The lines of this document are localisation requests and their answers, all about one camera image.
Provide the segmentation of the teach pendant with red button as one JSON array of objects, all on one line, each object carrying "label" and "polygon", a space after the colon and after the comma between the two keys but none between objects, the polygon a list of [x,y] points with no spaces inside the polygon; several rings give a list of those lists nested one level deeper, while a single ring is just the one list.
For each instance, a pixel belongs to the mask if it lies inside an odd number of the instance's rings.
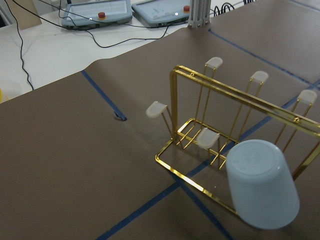
[{"label": "teach pendant with red button", "polygon": [[145,0],[131,5],[133,15],[148,27],[159,28],[189,19],[189,0]]}]

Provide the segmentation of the aluminium frame post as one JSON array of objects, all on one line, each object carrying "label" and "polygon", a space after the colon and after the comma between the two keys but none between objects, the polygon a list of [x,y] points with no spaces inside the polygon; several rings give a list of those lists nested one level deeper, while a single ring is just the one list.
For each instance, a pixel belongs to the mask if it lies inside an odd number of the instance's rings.
[{"label": "aluminium frame post", "polygon": [[187,27],[197,29],[210,23],[211,0],[190,0]]}]

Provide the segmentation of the wooden post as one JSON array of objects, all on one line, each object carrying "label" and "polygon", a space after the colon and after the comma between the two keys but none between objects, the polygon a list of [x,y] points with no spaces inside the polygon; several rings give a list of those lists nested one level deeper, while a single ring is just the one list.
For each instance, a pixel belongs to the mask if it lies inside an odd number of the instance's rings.
[{"label": "wooden post", "polygon": [[18,28],[25,30],[42,24],[32,0],[6,0],[8,8],[17,21]]}]

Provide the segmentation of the light blue plastic cup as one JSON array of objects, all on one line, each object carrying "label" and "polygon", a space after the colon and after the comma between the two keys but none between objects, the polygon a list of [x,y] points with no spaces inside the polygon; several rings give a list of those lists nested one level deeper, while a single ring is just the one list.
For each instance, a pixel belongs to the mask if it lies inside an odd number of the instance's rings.
[{"label": "light blue plastic cup", "polygon": [[263,230],[287,226],[300,199],[282,151],[261,139],[245,140],[227,154],[226,171],[234,208],[247,224]]}]

